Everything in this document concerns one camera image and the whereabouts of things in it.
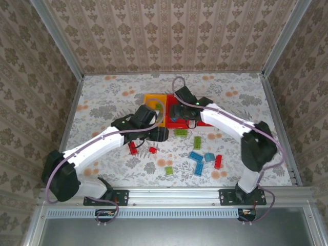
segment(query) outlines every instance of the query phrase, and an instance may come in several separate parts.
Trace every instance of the green lego brick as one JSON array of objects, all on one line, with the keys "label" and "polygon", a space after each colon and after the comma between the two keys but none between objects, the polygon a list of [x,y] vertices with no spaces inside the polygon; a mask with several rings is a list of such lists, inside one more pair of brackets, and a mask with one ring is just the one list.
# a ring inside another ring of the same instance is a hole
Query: green lego brick
[{"label": "green lego brick", "polygon": [[173,167],[166,167],[165,171],[166,171],[166,175],[171,175],[173,174]]},{"label": "green lego brick", "polygon": [[157,109],[157,110],[162,109],[162,105],[161,104],[156,104],[155,109]]},{"label": "green lego brick", "polygon": [[200,140],[200,137],[195,137],[194,139],[194,149],[195,150],[200,150],[200,143],[201,143],[201,140]]},{"label": "green lego brick", "polygon": [[174,135],[176,137],[187,137],[188,131],[187,130],[182,130],[182,129],[177,129],[177,130],[174,130]]}]

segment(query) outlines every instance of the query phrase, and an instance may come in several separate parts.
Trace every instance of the floral tablecloth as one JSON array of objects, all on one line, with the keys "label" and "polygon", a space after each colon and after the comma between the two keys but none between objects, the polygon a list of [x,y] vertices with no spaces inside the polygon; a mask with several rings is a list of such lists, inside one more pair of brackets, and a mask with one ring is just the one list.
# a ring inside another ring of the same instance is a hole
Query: floral tablecloth
[{"label": "floral tablecloth", "polygon": [[[243,119],[268,123],[277,138],[268,103],[257,73],[179,74],[197,97],[206,96],[223,109]],[[117,76],[86,76],[82,95],[76,109],[67,148],[71,149],[96,136],[111,122],[134,113],[143,103],[145,94],[172,94],[171,82],[176,74],[144,74]],[[177,81],[176,88],[182,82]],[[222,168],[214,169],[214,162],[205,162],[202,176],[194,175],[196,162],[188,156],[193,150],[194,137],[201,137],[201,149],[221,154]],[[158,149],[156,154],[149,147]],[[277,154],[271,163],[280,159]],[[173,167],[166,175],[165,167]],[[127,145],[106,153],[84,170],[82,175],[101,176],[115,187],[212,187],[234,186],[244,166],[240,159],[240,145],[219,129],[188,130],[187,138],[175,137],[170,130],[165,142],[146,141],[132,156]],[[286,165],[268,170],[261,182],[264,186],[291,185]]]}]

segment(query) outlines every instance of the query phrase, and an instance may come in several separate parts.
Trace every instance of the red lego brick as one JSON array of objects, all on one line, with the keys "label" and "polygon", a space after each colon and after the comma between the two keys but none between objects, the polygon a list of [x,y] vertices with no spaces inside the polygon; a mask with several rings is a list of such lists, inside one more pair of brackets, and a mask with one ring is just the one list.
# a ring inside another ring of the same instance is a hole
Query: red lego brick
[{"label": "red lego brick", "polygon": [[157,149],[154,148],[154,147],[150,147],[150,148],[149,148],[149,152],[155,154],[155,153],[157,152]]},{"label": "red lego brick", "polygon": [[217,155],[216,158],[215,158],[214,168],[215,169],[220,169],[221,168],[221,162],[222,162],[222,155]]},{"label": "red lego brick", "polygon": [[134,149],[134,148],[135,148],[135,144],[134,144],[134,142],[128,143],[128,146],[129,146],[129,149],[130,149],[131,155],[136,155],[136,154],[138,154],[137,149]]}]

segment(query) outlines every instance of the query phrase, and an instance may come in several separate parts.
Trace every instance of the metal vent strip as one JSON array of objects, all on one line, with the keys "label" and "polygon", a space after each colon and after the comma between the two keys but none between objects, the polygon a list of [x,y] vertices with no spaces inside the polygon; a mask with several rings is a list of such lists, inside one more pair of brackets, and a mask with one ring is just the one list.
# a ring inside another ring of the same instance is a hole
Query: metal vent strip
[{"label": "metal vent strip", "polygon": [[[95,218],[96,209],[49,209],[47,219]],[[120,209],[117,218],[238,218],[238,209]]]}]

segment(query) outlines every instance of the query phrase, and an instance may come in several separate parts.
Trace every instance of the wall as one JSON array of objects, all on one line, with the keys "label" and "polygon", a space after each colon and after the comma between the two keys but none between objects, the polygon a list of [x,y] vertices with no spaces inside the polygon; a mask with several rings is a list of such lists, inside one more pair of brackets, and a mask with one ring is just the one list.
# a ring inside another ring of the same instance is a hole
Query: wall
[{"label": "wall", "polygon": [[18,245],[77,81],[29,1],[0,1],[0,245]]},{"label": "wall", "polygon": [[269,81],[302,180],[328,225],[328,1],[312,1]]},{"label": "wall", "polygon": [[260,71],[296,0],[46,0],[85,74]]}]

